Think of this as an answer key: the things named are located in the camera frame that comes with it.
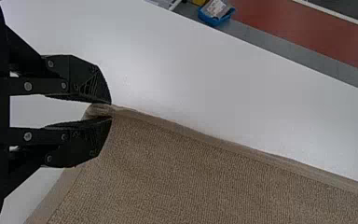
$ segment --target beige rug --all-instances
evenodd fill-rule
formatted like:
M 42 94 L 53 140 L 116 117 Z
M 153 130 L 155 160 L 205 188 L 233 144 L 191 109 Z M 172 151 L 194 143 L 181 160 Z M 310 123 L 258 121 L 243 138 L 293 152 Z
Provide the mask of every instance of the beige rug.
M 27 223 L 354 223 L 358 183 L 113 106 L 94 161 L 67 169 Z

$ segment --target gray floor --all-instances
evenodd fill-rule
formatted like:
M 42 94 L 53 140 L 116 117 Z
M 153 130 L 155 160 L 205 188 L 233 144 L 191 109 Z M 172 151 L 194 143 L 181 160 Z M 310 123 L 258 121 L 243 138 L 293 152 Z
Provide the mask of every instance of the gray floor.
M 180 4 L 174 12 L 193 21 L 203 23 L 198 18 L 197 8 L 197 6 L 190 3 Z M 303 48 L 238 21 L 228 21 L 216 29 L 358 88 L 358 68 L 356 67 L 326 57 L 318 52 Z

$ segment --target white table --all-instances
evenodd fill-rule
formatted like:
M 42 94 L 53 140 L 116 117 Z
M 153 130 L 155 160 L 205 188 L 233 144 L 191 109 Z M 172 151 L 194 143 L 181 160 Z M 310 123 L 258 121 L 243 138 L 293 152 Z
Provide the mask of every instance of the white table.
M 38 52 L 98 64 L 117 105 L 358 180 L 352 86 L 143 0 L 2 5 L 7 24 Z M 80 119 L 86 106 L 16 98 L 12 125 Z M 22 223 L 59 174 L 39 171 L 17 189 L 0 223 Z

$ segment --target blue object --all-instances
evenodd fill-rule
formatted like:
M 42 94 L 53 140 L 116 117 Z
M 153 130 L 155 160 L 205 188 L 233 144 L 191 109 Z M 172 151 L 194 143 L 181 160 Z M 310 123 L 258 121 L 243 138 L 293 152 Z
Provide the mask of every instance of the blue object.
M 217 18 L 213 18 L 210 16 L 205 15 L 202 11 L 202 7 L 199 7 L 198 12 L 199 12 L 199 18 L 200 20 L 204 21 L 205 23 L 207 23 L 208 25 L 215 27 L 220 25 L 223 21 L 227 21 L 231 18 L 231 15 L 235 12 L 235 7 L 232 7 L 227 14 L 222 17 L 222 19 L 217 19 Z

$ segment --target bolt head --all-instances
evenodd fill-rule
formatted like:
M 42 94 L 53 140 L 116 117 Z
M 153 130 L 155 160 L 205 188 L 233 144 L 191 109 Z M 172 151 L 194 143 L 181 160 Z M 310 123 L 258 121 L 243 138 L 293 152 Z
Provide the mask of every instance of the bolt head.
M 78 137 L 78 136 L 80 136 L 80 133 L 79 133 L 79 132 L 74 132 L 74 133 L 72 134 L 72 136 L 73 136 L 73 137 Z
M 65 141 L 66 139 L 68 139 L 68 135 L 66 135 L 66 133 L 64 133 L 63 135 L 61 135 L 61 140 Z
M 24 140 L 25 140 L 26 142 L 31 141 L 31 139 L 32 139 L 32 133 L 25 133 L 25 134 L 24 134 Z
M 52 157 L 52 156 L 48 156 L 48 157 L 46 158 L 46 161 L 47 161 L 47 162 L 52 162 L 52 161 L 53 161 L 53 157 Z
M 25 82 L 24 83 L 24 89 L 26 91 L 31 91 L 32 90 L 32 83 L 31 82 Z
M 48 61 L 48 67 L 54 67 L 54 62 L 53 61 Z

